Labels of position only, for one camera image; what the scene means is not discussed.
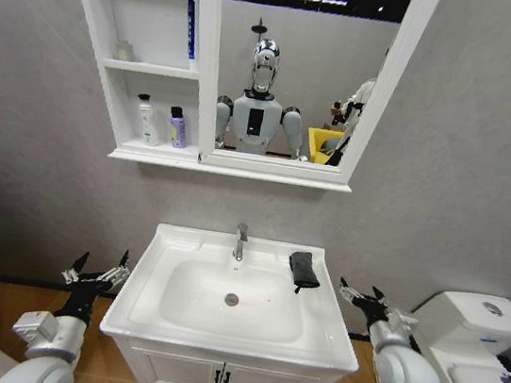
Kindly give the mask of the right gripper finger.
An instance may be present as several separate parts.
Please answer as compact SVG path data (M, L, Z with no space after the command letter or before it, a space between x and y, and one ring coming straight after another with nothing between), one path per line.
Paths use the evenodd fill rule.
M377 287L372 286L372 293L373 296L370 298L370 301L373 307L379 312L390 313L392 307L383 292Z
M346 299L347 302L350 304L353 304L356 307L362 307L364 295L361 294L359 291L354 289L353 287L350 287L347 280L344 277L340 278L340 288L339 293L342 295L344 299Z

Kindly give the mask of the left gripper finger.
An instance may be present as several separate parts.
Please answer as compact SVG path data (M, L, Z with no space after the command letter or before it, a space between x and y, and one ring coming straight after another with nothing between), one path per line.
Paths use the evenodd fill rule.
M89 252L84 253L81 257L77 258L68 269L61 271L61 276L65 283L72 284L78 281L79 275L87 263L89 256Z
M100 274L95 278L95 280L97 282L108 283L110 286L117 286L124 282L131 274L128 265L128 261L130 260L129 254L129 251L125 251L122 259L120 259L120 262L116 267L113 267L107 272Z

